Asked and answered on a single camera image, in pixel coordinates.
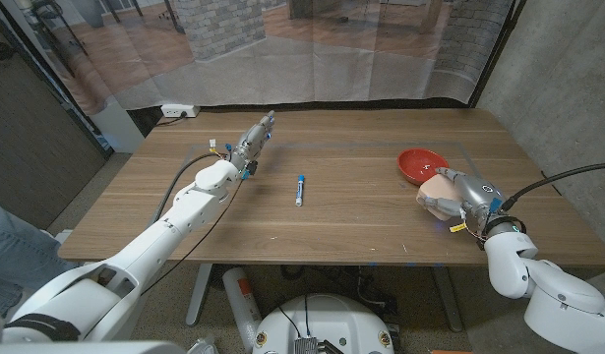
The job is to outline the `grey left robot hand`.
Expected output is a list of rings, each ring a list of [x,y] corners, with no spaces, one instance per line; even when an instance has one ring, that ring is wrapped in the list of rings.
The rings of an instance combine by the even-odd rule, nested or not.
[[[233,148],[229,161],[243,175],[247,167],[261,154],[265,143],[272,137],[274,111],[269,111],[257,124],[245,132]]]

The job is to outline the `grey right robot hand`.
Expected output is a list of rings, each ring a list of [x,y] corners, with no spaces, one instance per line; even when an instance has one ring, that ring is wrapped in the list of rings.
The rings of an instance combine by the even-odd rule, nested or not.
[[[460,217],[474,229],[469,231],[485,242],[506,231],[526,232],[524,223],[503,211],[503,193],[490,182],[448,167],[435,169],[436,175],[424,182],[417,193],[416,202],[440,220]]]

